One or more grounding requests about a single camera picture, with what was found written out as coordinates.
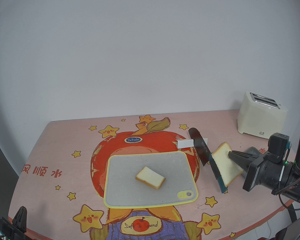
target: cutting board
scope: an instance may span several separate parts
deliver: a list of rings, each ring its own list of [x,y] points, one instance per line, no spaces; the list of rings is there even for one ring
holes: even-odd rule
[[[135,179],[148,167],[166,180],[153,189]],[[104,204],[109,208],[140,209],[191,203],[198,191],[187,156],[181,151],[114,155],[109,158],[104,190]]]

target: white bread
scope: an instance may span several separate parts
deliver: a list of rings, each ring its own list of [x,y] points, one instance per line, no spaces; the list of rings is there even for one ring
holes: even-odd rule
[[[220,171],[225,187],[228,187],[243,172],[243,169],[229,158],[229,151],[232,151],[231,147],[227,142],[224,142],[211,154]]]
[[[159,189],[166,180],[163,176],[152,171],[148,167],[144,167],[135,177],[136,180],[147,184],[148,186]]]

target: knife blade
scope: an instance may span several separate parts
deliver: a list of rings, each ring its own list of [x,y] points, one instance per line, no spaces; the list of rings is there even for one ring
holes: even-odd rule
[[[192,127],[188,130],[188,132],[190,134],[190,138],[194,139],[194,147],[196,148],[201,163],[204,166],[209,161],[211,152],[200,132],[196,128]]]

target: red apple print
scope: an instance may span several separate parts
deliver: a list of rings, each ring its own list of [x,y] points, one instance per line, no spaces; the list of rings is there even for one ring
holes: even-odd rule
[[[144,220],[144,217],[142,217],[142,219],[134,220],[132,227],[137,232],[144,232],[149,228],[149,222]]]

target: toaster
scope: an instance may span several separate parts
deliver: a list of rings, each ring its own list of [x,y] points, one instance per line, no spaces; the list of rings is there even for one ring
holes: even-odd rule
[[[238,113],[238,132],[269,138],[280,133],[287,116],[287,108],[274,99],[245,92]]]

